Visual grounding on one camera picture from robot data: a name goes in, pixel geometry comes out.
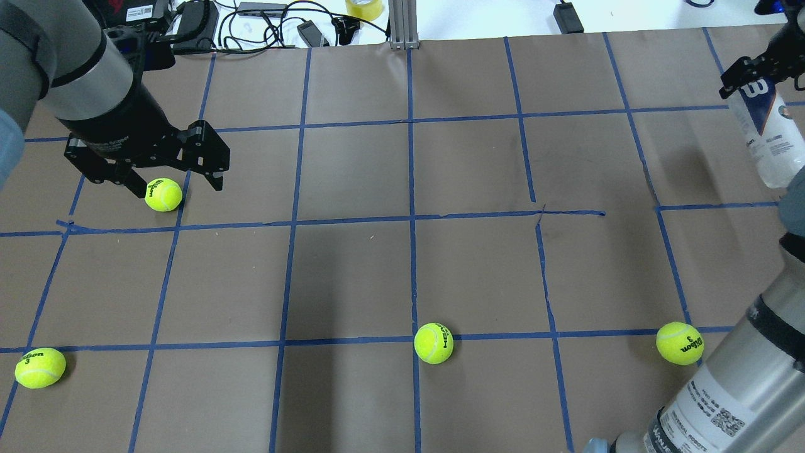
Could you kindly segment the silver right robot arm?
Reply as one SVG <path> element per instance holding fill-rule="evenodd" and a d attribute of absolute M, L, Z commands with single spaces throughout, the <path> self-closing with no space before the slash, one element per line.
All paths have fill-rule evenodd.
<path fill-rule="evenodd" d="M 783 268 L 643 433 L 587 452 L 771 452 L 803 425 L 803 137 L 776 85 L 803 75 L 803 2 L 759 1 L 787 22 L 757 57 L 721 74 L 727 100 L 763 182 L 783 188 L 777 208 Z"/>

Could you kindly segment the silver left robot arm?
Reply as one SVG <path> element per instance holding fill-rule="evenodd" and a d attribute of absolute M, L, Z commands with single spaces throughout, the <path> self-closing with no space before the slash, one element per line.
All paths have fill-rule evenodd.
<path fill-rule="evenodd" d="M 207 121 L 174 127 L 143 73 L 175 62 L 144 25 L 103 28 L 84 1 L 2 2 L 2 183 L 20 163 L 35 106 L 69 131 L 64 157 L 91 183 L 148 189 L 139 167 L 202 175 L 216 191 L 230 148 Z"/>

